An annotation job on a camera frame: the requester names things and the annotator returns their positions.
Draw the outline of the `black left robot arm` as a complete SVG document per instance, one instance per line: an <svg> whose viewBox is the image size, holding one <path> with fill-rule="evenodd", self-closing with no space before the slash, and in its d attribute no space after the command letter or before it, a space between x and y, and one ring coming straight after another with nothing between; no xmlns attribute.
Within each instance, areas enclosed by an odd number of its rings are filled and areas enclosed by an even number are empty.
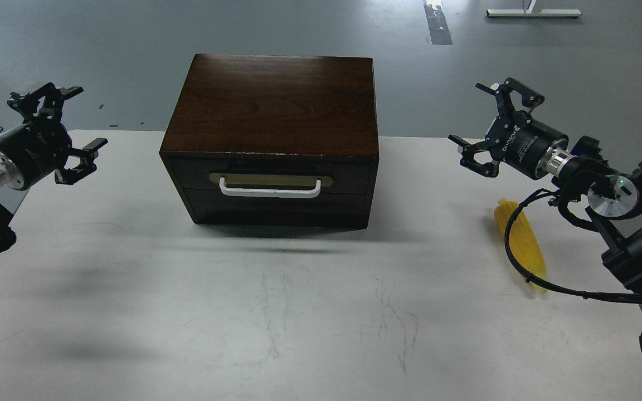
<svg viewBox="0 0 642 401"><path fill-rule="evenodd" d="M61 122L64 102L80 93L80 86L59 88L46 83L25 95L11 94L7 104L23 122L0 132L0 191L28 190L49 174L57 184L73 185L97 170L94 160L107 139L74 148ZM16 243L12 218L13 213L0 203L0 253Z"/></svg>

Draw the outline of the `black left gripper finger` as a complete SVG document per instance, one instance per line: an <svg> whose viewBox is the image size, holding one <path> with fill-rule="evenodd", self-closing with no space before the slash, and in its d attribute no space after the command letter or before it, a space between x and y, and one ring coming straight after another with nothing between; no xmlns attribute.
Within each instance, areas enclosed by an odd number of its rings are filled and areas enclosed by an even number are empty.
<svg viewBox="0 0 642 401"><path fill-rule="evenodd" d="M95 160L99 157L100 148L109 143L108 139L97 138L82 148L65 146L57 153L54 179L56 184L74 185L97 170ZM66 168L69 157L79 160L73 168Z"/></svg>
<svg viewBox="0 0 642 401"><path fill-rule="evenodd" d="M58 87L53 83L43 84L40 88L26 94L11 92L7 105L18 112L22 122L13 129L25 125L54 124L64 129L62 124L64 102L84 92L81 86Z"/></svg>

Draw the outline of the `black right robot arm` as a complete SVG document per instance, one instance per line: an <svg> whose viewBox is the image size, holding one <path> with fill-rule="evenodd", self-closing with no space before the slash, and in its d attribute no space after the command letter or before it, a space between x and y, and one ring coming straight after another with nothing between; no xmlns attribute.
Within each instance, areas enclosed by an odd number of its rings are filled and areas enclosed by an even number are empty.
<svg viewBox="0 0 642 401"><path fill-rule="evenodd" d="M584 135L568 149L568 136L532 116L545 98L509 77L476 88L494 97L498 114L484 140L469 144L457 135L460 165L494 178L501 163L538 180L550 175L550 204L571 225L599 233L608 246L603 265L629 295L586 294L588 299L642 304L642 162L630 174L609 166L599 141Z"/></svg>

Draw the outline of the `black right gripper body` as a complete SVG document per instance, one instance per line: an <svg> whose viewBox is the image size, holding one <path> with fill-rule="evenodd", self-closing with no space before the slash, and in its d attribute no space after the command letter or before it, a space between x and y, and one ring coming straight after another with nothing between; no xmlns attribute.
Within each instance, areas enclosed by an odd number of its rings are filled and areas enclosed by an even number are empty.
<svg viewBox="0 0 642 401"><path fill-rule="evenodd" d="M509 118L497 116L485 139L492 160L504 162L533 180L548 174L545 166L553 150L565 150L568 145L567 135L525 111L516 111Z"/></svg>

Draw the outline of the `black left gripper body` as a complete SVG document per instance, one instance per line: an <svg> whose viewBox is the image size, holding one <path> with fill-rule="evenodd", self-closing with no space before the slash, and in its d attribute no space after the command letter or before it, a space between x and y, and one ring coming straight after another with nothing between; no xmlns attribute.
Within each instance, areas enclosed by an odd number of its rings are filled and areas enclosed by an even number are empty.
<svg viewBox="0 0 642 401"><path fill-rule="evenodd" d="M26 190L60 168L72 146L62 124L21 124L0 135L0 188Z"/></svg>

